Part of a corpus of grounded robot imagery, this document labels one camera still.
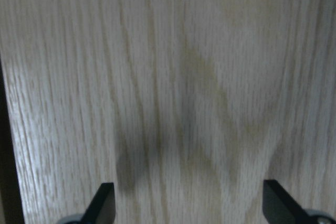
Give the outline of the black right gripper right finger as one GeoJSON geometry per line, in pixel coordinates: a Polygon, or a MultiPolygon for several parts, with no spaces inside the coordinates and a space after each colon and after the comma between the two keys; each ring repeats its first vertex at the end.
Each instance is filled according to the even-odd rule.
{"type": "Polygon", "coordinates": [[[276,180],[263,181],[262,203],[268,223],[315,223],[276,180]]]}

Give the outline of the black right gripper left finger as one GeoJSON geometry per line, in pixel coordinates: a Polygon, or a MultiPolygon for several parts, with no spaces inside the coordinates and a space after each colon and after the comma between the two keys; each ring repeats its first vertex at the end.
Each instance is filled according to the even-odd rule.
{"type": "Polygon", "coordinates": [[[116,218],[114,183],[102,183],[79,223],[113,224],[116,218]]]}

